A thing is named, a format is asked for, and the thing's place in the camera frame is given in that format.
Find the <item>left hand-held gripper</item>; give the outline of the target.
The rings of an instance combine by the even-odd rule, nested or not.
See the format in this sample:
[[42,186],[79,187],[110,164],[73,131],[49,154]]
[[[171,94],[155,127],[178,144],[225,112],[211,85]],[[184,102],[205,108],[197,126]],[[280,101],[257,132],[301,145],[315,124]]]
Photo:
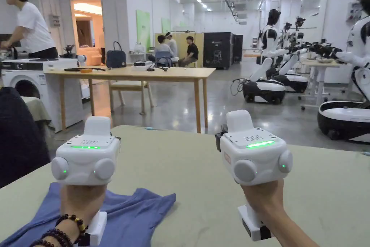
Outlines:
[[[91,116],[84,131],[61,145],[51,162],[51,171],[61,185],[101,186],[108,185],[116,170],[120,152],[120,139],[111,134],[111,120],[105,116]],[[90,226],[75,215],[61,215],[57,225],[70,220],[77,225],[77,246],[100,245],[107,223],[107,212],[101,207]]]

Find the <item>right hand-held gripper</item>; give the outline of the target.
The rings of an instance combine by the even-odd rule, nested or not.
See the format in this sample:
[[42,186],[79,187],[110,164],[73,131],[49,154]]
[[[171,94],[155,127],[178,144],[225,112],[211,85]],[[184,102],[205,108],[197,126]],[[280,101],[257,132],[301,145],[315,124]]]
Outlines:
[[282,180],[292,170],[293,156],[286,141],[255,127],[246,110],[228,112],[226,125],[215,138],[224,166],[241,186]]

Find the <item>person's left hand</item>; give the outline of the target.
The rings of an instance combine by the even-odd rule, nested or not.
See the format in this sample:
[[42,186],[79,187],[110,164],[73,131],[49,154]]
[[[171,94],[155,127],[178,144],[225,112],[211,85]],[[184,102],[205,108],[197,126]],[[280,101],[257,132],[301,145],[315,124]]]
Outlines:
[[90,226],[93,218],[103,205],[107,185],[72,186],[63,185],[60,191],[61,215],[75,215]]

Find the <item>person's right hand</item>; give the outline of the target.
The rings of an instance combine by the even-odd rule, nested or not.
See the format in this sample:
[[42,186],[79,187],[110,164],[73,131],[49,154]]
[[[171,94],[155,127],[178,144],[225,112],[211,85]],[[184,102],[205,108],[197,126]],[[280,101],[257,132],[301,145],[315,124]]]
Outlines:
[[284,209],[284,181],[278,180],[255,186],[243,186],[248,204],[257,213],[265,226],[275,235],[284,221],[287,213]]

